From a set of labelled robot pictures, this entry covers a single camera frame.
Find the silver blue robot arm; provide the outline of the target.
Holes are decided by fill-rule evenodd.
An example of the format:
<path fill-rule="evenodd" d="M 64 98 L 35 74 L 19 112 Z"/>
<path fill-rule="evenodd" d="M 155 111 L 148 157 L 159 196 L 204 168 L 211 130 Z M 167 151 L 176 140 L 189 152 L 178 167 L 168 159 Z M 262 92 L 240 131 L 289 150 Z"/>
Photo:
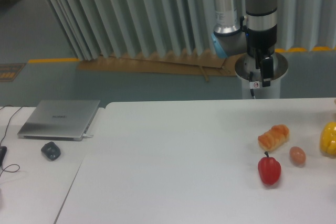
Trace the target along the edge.
<path fill-rule="evenodd" d="M 253 88 L 288 69 L 276 47 L 335 47 L 335 0 L 214 0 L 213 45 L 221 58 L 242 54 L 235 71 Z"/>

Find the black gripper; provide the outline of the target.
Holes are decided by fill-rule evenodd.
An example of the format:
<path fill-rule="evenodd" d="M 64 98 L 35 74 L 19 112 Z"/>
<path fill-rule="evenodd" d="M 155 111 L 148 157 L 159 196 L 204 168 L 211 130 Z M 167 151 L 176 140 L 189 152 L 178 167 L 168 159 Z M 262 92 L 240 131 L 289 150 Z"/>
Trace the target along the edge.
<path fill-rule="evenodd" d="M 274 52 L 274 45 L 277 42 L 277 25 L 263 31 L 247 28 L 246 41 L 247 53 L 255 59 L 256 68 L 260 68 L 261 62 L 262 86 L 269 87 L 272 80 L 272 57 L 265 58 L 262 61 L 261 58 Z"/>

